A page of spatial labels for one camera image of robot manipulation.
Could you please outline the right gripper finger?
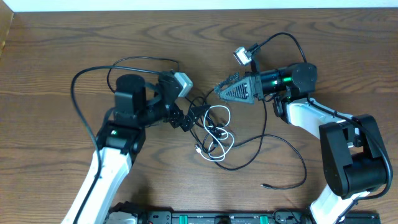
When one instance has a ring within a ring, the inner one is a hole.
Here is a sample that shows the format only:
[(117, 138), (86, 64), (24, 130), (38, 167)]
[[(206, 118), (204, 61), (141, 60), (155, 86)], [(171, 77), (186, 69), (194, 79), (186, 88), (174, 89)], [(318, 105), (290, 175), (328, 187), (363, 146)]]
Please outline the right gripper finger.
[(236, 82), (237, 80), (239, 80), (238, 72), (233, 75), (230, 75), (227, 79), (225, 79), (222, 82), (220, 82), (219, 84), (215, 85), (214, 89), (222, 89), (224, 86), (231, 85), (234, 82)]
[(231, 85), (217, 89), (217, 95), (221, 100), (254, 104), (249, 98), (249, 76), (239, 77), (239, 80)]

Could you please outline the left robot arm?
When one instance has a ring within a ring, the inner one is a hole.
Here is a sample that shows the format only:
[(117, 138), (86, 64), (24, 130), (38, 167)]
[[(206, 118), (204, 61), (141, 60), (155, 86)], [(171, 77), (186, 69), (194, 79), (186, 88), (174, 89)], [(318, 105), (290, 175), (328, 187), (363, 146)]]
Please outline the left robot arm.
[(158, 122), (189, 131), (210, 108), (194, 106), (185, 114), (176, 99), (193, 86), (185, 73), (160, 72), (158, 82), (126, 74), (116, 80), (115, 106), (97, 134), (89, 133), (95, 152), (87, 176), (63, 219), (64, 223), (103, 223), (114, 196), (146, 140), (146, 127)]

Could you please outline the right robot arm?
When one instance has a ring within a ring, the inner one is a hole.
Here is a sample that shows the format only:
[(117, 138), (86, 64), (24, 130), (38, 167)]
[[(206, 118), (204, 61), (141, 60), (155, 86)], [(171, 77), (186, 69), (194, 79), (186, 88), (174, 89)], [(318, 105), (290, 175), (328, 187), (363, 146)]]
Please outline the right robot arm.
[(317, 75), (316, 66), (307, 62), (262, 72), (253, 65), (252, 71), (229, 76), (214, 91), (222, 100), (249, 104), (269, 95), (277, 117), (320, 140), (327, 185), (301, 221), (340, 223), (359, 201), (387, 194), (393, 170), (373, 116), (340, 113), (310, 96)]

